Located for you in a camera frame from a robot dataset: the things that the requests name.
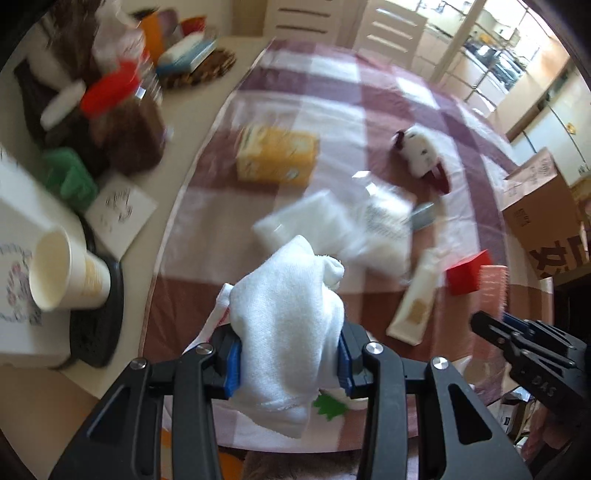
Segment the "green cloth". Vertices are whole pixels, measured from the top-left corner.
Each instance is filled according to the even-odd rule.
[[[99,194],[99,188],[71,148],[45,150],[41,156],[49,166],[45,187],[73,210],[84,213]]]
[[[348,410],[345,404],[326,393],[318,395],[318,398],[314,400],[312,405],[318,408],[318,415],[326,415],[328,420],[332,420],[339,415],[344,415]]]

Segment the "white paper cup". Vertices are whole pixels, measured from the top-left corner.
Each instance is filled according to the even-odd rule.
[[[97,258],[63,229],[39,240],[29,274],[31,294],[44,312],[55,309],[95,309],[105,303],[111,275]]]

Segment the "red block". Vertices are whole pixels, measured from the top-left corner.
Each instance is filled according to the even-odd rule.
[[[478,290],[480,268],[490,265],[488,250],[483,250],[473,257],[465,258],[446,270],[447,288],[452,295],[465,295]]]

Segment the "white lid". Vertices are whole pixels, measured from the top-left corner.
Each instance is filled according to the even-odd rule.
[[[41,114],[41,126],[46,132],[60,123],[76,106],[86,93],[82,80],[69,84],[49,102]]]

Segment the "cream tube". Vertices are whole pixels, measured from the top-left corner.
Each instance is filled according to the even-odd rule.
[[[441,273],[440,260],[436,248],[425,249],[413,280],[386,330],[388,336],[412,346],[423,341]]]

